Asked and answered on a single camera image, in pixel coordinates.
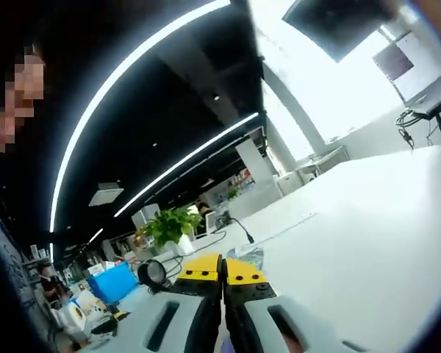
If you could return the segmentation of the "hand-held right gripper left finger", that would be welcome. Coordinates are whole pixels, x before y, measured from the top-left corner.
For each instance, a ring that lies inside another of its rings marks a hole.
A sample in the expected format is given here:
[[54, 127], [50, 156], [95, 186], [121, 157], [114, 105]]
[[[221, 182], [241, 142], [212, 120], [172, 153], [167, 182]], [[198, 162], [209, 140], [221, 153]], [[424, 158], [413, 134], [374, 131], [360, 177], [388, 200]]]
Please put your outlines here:
[[152, 290], [118, 325], [82, 352], [213, 352], [221, 325], [221, 254], [182, 266], [171, 282], [163, 264], [145, 261], [137, 275]]

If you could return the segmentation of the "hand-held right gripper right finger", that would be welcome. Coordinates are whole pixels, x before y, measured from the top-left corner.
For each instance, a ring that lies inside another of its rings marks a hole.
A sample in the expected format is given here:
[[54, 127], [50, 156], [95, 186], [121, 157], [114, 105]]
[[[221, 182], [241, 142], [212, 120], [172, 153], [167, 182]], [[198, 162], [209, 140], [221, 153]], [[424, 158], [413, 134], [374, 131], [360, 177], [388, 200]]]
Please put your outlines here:
[[236, 352], [369, 352], [275, 292], [255, 265], [222, 260], [226, 327]]

